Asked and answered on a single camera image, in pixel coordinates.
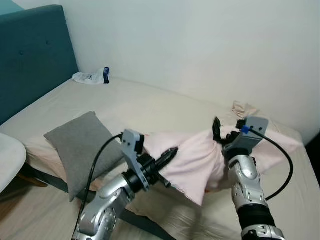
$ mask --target pink pillowcase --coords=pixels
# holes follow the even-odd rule
[[[223,126],[221,136],[237,131],[232,126]],[[267,130],[266,136],[282,146],[288,154],[302,143],[281,133]],[[205,190],[218,191],[229,187],[222,147],[213,140],[212,130],[200,133],[154,133],[146,136],[144,148],[158,159],[165,150],[179,147],[170,164],[160,173],[172,186],[198,205],[202,205]],[[260,173],[284,161],[285,156],[271,143],[262,140],[252,152]]]

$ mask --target black cable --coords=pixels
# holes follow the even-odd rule
[[[100,150],[98,151],[98,153],[96,154],[94,160],[93,160],[93,163],[92,163],[92,167],[91,167],[91,170],[90,170],[90,174],[89,174],[89,178],[88,178],[88,182],[86,184],[86,188],[84,189],[84,198],[82,199],[82,202],[81,202],[81,207],[80,207],[80,210],[79,210],[79,214],[78,214],[78,218],[76,220],[76,224],[75,224],[75,228],[74,228],[74,232],[76,231],[77,229],[77,225],[79,223],[79,220],[80,220],[80,216],[83,212],[83,210],[85,209],[85,205],[86,205],[86,202],[87,202],[87,198],[88,198],[88,194],[89,194],[89,189],[90,189],[90,184],[92,182],[92,177],[94,175],[94,171],[95,171],[95,168],[96,168],[96,164],[98,162],[98,159],[101,155],[101,153],[103,152],[103,150],[113,141],[115,140],[116,138],[120,138],[121,139],[122,137],[122,134],[118,134],[116,136],[113,136],[111,137],[108,141],[106,141],[106,143],[100,148]]]
[[[290,165],[289,175],[286,178],[284,184],[275,193],[271,194],[270,196],[268,196],[265,199],[266,201],[268,201],[268,200],[274,198],[275,196],[277,196],[279,193],[281,193],[288,186],[288,184],[289,184],[289,182],[290,182],[290,180],[292,178],[292,175],[294,174],[294,164],[293,164],[290,156],[288,155],[288,153],[278,143],[274,142],[270,138],[266,137],[265,135],[255,131],[255,130],[249,129],[249,132],[252,132],[253,134],[255,134],[255,135],[267,140],[268,142],[270,142],[271,144],[276,146],[286,156],[286,158],[288,159],[289,165]]]

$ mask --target gray cushion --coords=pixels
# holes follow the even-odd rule
[[[66,172],[69,198],[72,201],[88,181],[92,163],[102,145],[112,134],[96,117],[88,112],[44,135],[57,149]],[[101,153],[93,179],[112,170],[123,158],[121,146],[112,141]]]

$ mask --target upholstered headboard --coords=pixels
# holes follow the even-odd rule
[[[76,72],[62,6],[0,16],[0,125]]]

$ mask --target mattress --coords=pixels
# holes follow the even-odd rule
[[[95,111],[112,134],[124,128],[141,133],[200,132],[212,126],[215,116],[226,125],[236,122],[228,108],[145,84],[114,79],[108,85],[84,85],[69,80],[1,125],[0,132],[28,145],[43,141],[45,133],[88,111]],[[300,134],[293,129],[274,122],[270,128],[301,141]],[[320,239],[318,182],[304,147],[299,147],[291,157],[293,178],[281,195],[269,201],[272,215],[287,239]],[[66,180],[61,162],[29,156],[28,163]],[[95,188],[126,168],[122,164],[98,179]],[[267,196],[280,187],[288,172],[289,165],[283,162],[262,176]],[[240,239],[241,228],[229,189],[207,193],[199,207],[175,189],[157,184],[149,192],[137,194],[127,208],[149,217],[177,240]]]

